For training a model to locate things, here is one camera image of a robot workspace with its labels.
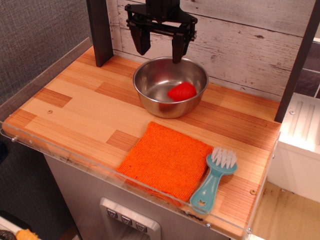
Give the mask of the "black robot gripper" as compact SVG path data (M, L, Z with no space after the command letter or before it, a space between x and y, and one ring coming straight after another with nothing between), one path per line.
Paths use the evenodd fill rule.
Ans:
M181 62L190 41L196 38L198 19L180 8L179 0L147 0L144 4L127 4L127 26L137 52L145 55L151 47L150 33L172 38L172 61Z

